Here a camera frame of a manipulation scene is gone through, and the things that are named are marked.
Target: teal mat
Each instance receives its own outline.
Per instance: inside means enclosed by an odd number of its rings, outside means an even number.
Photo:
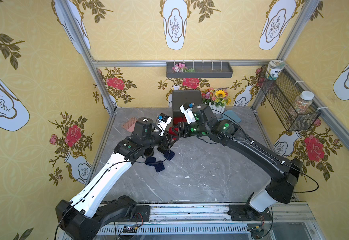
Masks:
[[[239,118],[239,116],[237,116],[237,114],[232,111],[232,110],[227,110],[224,112],[225,115],[228,115],[230,118],[232,118],[236,123],[241,122],[241,118]],[[220,118],[219,120],[224,120],[224,119],[228,119],[230,121],[232,121],[232,119],[230,119],[229,117],[225,116],[222,114],[222,118]]]

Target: robotic arm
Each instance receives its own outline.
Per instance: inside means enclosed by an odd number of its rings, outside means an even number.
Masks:
[[[271,181],[247,200],[243,216],[256,220],[267,207],[281,202],[290,202],[297,183],[302,162],[286,159],[270,151],[248,136],[230,120],[218,121],[209,106],[186,103],[181,106],[187,122],[172,127],[176,137],[165,131],[172,121],[161,113],[157,124],[149,118],[139,118],[132,135],[120,141],[108,162],[91,182],[70,202],[61,200],[56,206],[59,226],[74,240],[90,240],[99,229],[116,220],[131,220],[136,211],[136,202],[121,196],[110,204],[100,206],[101,201],[119,177],[141,156],[153,155],[154,147],[164,153],[179,137],[208,136],[212,141],[232,148],[265,170]]]
[[[210,107],[205,104],[193,107],[192,103],[186,103],[180,109],[187,122],[180,122],[174,127],[178,127],[179,137],[208,136],[212,141],[246,156],[270,176],[270,183],[249,197],[243,213],[246,217],[256,219],[270,205],[290,202],[302,168],[301,161],[290,161],[279,156],[230,120],[218,121]]]

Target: jar lid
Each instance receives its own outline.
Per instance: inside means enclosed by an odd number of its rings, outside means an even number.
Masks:
[[[269,62],[269,66],[273,69],[283,69],[285,67],[285,63],[282,60],[271,60]]]
[[[310,92],[310,91],[303,91],[301,94],[300,94],[300,98],[306,100],[306,101],[310,101],[312,100],[313,98],[315,97],[315,94]]]

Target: dark blue pad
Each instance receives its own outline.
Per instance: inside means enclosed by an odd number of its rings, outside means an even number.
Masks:
[[[146,160],[145,160],[145,164],[148,165],[148,166],[154,166],[156,164],[152,164],[156,162],[156,158],[155,157],[148,157]]]
[[[165,153],[164,153],[164,157],[167,159],[167,160],[171,160],[173,157],[175,156],[175,153],[172,152],[172,150],[167,150]]]
[[[159,164],[155,164],[156,172],[161,172],[165,169],[164,164],[162,161],[158,161]]]

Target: wire mesh basket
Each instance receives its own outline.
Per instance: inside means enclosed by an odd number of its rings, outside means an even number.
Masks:
[[[321,111],[317,109],[315,103],[312,103],[305,113],[297,113],[293,103],[304,89],[296,84],[296,81],[286,70],[279,73],[276,80],[267,79],[264,76],[267,67],[267,65],[261,67],[261,74],[258,75],[257,82],[282,125],[289,132],[308,130],[320,116]]]

